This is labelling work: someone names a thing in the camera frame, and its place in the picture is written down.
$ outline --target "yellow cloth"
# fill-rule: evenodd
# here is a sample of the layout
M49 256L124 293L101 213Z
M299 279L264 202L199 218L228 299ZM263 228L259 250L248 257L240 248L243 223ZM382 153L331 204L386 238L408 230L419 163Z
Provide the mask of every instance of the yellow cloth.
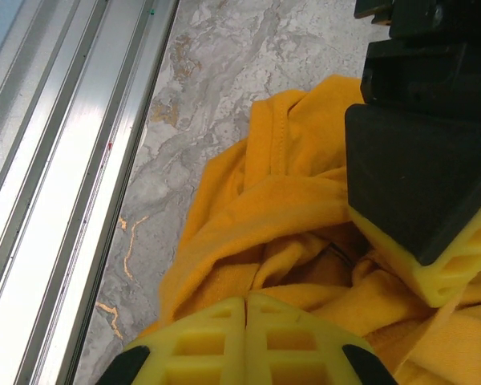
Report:
M344 113L361 101L334 76L253 105L249 137L204 170L147 331L251 291L365 337L400 383L481 384L481 274L432 310L350 223Z

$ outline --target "yellow gripper pad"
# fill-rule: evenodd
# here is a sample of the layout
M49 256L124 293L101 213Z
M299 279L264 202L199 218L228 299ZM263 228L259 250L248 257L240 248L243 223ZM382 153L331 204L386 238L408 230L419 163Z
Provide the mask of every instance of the yellow gripper pad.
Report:
M136 339L98 385L396 384L370 345L262 294L230 298Z

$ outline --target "marble surface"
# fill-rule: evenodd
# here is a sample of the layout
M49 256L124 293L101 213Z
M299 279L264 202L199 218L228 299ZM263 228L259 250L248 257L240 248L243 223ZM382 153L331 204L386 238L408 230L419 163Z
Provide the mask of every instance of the marble surface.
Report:
M367 43L387 31L353 9L354 0L180 0L75 383L95 383L157 319L203 167L247 135L253 101L361 75Z

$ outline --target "metal frame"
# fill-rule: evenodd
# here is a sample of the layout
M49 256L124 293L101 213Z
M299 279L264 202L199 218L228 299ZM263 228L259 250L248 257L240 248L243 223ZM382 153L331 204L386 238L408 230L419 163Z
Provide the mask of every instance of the metal frame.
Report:
M0 384L71 380L176 3L67 4L0 186Z

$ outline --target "metal rail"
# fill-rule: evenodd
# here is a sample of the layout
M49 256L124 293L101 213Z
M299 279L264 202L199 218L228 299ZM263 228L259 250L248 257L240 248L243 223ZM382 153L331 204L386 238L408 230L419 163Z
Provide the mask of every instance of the metal rail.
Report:
M71 381L177 3L36 1L23 42L59 28L2 151L0 384Z

